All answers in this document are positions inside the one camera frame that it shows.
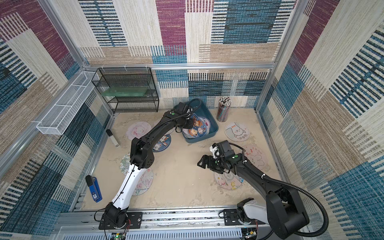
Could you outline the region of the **blue character coaster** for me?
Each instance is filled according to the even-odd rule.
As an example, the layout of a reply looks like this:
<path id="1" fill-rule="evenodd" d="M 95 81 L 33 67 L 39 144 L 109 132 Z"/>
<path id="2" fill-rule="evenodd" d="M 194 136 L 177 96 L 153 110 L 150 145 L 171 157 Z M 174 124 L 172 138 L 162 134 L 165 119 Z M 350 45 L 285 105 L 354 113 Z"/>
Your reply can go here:
<path id="1" fill-rule="evenodd" d="M 206 121 L 203 118 L 197 116 L 196 114 L 193 114 L 191 118 L 194 119 L 194 127 L 192 129 L 198 130 L 198 137 L 205 136 L 208 131 L 208 125 L 206 124 Z"/>

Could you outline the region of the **white daisy coaster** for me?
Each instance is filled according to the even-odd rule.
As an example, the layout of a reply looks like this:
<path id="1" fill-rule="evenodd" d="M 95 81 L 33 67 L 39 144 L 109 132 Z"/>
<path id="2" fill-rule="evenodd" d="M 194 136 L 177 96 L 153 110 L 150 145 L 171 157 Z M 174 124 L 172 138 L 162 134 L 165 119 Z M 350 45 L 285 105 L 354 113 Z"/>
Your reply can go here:
<path id="1" fill-rule="evenodd" d="M 120 162 L 120 171 L 122 172 L 122 174 L 124 174 L 125 176 L 127 175 L 127 173 L 129 172 L 129 169 L 130 169 L 130 154 L 127 154 L 127 155 L 124 155 L 121 162 Z"/>

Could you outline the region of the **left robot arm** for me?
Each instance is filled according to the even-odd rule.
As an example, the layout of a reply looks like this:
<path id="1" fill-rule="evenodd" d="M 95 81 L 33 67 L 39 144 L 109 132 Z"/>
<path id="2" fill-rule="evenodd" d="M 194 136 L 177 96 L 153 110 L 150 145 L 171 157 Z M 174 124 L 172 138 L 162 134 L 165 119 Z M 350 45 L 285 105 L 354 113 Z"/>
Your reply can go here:
<path id="1" fill-rule="evenodd" d="M 165 112 L 161 120 L 147 134 L 132 140 L 129 171 L 116 196 L 105 207 L 101 229 L 128 227 L 127 209 L 141 176 L 155 161 L 153 153 L 155 144 L 171 129 L 191 129 L 192 115 L 202 103 L 200 99 L 193 99 L 187 103 L 180 102 L 173 109 Z"/>

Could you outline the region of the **teal plastic storage box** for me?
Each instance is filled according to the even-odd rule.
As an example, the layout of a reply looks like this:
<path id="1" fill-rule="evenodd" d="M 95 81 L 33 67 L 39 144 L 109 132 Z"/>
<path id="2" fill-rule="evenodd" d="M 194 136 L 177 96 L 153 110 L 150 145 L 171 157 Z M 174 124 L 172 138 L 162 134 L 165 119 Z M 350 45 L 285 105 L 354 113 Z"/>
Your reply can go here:
<path id="1" fill-rule="evenodd" d="M 218 126 L 215 118 L 211 114 L 210 110 L 204 104 L 204 102 L 201 102 L 200 107 L 194 112 L 194 114 L 196 114 L 200 118 L 203 118 L 206 121 L 206 124 L 208 125 L 207 134 L 205 136 L 202 136 L 202 137 L 197 137 L 194 139 L 187 139 L 184 137 L 183 131 L 182 131 L 182 135 L 185 138 L 185 140 L 188 143 L 193 144 L 193 143 L 197 143 L 197 142 L 206 140 L 208 138 L 214 137 L 216 135 L 217 131 L 219 130 L 219 126 Z"/>

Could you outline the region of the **dark blue cartoon coaster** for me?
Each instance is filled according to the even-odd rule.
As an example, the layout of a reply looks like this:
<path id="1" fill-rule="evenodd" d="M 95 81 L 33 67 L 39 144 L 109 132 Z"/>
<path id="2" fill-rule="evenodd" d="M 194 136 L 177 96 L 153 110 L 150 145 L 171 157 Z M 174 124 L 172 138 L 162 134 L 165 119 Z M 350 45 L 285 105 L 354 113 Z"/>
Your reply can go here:
<path id="1" fill-rule="evenodd" d="M 164 135 L 153 147 L 153 152 L 162 152 L 171 144 L 171 135 Z"/>

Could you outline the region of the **white dog coaster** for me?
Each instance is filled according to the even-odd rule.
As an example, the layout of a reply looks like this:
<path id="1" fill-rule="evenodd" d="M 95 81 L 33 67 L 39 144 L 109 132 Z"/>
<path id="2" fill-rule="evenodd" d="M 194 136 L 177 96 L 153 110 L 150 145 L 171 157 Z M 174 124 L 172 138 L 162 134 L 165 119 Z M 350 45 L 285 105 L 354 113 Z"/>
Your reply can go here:
<path id="1" fill-rule="evenodd" d="M 244 142 L 251 135 L 246 125 L 237 122 L 229 123 L 225 127 L 225 134 L 233 142 Z"/>

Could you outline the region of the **pink rabbit coaster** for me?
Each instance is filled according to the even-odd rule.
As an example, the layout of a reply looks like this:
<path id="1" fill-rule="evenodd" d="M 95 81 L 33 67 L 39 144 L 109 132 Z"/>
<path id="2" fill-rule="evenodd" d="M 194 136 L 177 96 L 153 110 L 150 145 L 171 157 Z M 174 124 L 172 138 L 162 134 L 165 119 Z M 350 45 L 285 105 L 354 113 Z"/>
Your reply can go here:
<path id="1" fill-rule="evenodd" d="M 265 154 L 256 145 L 246 145 L 245 156 L 258 169 L 263 170 L 267 166 L 267 158 Z"/>

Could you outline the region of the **pink kitty coaster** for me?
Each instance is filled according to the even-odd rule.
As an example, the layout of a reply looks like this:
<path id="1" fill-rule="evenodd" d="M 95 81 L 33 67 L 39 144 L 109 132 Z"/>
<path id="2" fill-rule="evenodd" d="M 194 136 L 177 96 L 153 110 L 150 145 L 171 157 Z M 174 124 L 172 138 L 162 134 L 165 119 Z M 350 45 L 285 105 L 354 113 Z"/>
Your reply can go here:
<path id="1" fill-rule="evenodd" d="M 129 126 L 126 132 L 126 137 L 129 140 L 133 140 L 134 138 L 140 139 L 142 136 L 146 135 L 151 129 L 152 126 L 147 122 L 136 122 Z"/>

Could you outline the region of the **cup of colored pencils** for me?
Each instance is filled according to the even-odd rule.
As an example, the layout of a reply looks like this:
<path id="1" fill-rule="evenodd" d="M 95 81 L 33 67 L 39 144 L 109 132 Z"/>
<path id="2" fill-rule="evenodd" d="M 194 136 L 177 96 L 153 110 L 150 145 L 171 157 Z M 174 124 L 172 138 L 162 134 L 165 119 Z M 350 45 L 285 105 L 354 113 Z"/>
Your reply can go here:
<path id="1" fill-rule="evenodd" d="M 227 121 L 231 103 L 232 103 L 232 100 L 230 97 L 221 97 L 219 99 L 219 108 L 217 113 L 217 120 L 219 122 Z"/>

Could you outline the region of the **green board on shelf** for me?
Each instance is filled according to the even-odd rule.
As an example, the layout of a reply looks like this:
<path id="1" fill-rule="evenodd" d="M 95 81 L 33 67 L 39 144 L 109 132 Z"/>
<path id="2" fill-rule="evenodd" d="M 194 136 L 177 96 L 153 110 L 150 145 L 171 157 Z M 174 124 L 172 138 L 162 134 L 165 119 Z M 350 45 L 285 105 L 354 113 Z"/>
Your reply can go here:
<path id="1" fill-rule="evenodd" d="M 109 88 L 102 92 L 104 97 L 142 97 L 147 92 L 146 87 L 134 87 L 134 88 Z"/>

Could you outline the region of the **pink blossom coaster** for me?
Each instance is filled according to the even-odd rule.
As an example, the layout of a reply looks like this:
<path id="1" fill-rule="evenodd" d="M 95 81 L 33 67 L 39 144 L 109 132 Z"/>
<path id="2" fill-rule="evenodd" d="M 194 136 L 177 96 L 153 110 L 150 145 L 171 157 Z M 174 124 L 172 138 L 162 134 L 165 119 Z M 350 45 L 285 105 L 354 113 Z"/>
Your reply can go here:
<path id="1" fill-rule="evenodd" d="M 152 186 L 153 180 L 154 180 L 154 173 L 152 169 L 151 168 L 146 169 L 146 171 L 141 176 L 133 192 L 133 196 L 139 196 L 146 193 Z"/>

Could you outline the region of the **white marker black cap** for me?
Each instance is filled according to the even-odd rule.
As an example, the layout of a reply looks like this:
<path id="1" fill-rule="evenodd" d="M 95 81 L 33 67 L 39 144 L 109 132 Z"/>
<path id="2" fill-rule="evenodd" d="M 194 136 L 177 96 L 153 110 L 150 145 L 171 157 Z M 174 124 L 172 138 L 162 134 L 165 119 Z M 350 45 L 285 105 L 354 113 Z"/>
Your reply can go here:
<path id="1" fill-rule="evenodd" d="M 118 148 L 120 146 L 120 144 L 118 143 L 118 141 L 116 140 L 116 138 L 114 137 L 112 131 L 110 129 L 107 129 L 106 130 L 106 133 L 109 137 L 109 139 L 112 141 L 113 145 Z"/>

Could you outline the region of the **blue handheld device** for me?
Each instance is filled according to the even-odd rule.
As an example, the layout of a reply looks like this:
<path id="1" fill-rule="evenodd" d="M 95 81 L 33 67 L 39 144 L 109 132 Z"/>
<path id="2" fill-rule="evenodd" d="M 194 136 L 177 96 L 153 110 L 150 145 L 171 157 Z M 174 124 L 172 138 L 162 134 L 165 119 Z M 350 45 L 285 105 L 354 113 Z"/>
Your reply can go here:
<path id="1" fill-rule="evenodd" d="M 87 175 L 85 177 L 85 180 L 90 190 L 93 201 L 96 203 L 100 202 L 103 198 L 97 178 L 91 175 Z"/>

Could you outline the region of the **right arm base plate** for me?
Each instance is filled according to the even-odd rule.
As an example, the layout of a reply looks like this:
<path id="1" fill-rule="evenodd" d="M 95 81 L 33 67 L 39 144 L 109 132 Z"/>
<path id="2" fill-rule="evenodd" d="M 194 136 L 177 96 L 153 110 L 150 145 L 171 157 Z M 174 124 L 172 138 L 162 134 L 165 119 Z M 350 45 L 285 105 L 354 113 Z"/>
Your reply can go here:
<path id="1" fill-rule="evenodd" d="M 224 220 L 225 226 L 268 224 L 267 212 L 264 208 L 224 209 L 218 216 Z"/>

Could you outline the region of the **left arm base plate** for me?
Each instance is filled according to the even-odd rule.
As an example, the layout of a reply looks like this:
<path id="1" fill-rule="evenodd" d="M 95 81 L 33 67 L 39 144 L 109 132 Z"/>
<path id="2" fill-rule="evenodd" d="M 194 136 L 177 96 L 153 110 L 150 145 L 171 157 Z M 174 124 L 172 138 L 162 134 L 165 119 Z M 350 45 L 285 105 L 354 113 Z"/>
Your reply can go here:
<path id="1" fill-rule="evenodd" d="M 142 224 L 143 212 L 126 212 L 119 214 L 114 222 L 104 213 L 100 221 L 99 230 L 132 230 L 139 229 Z"/>

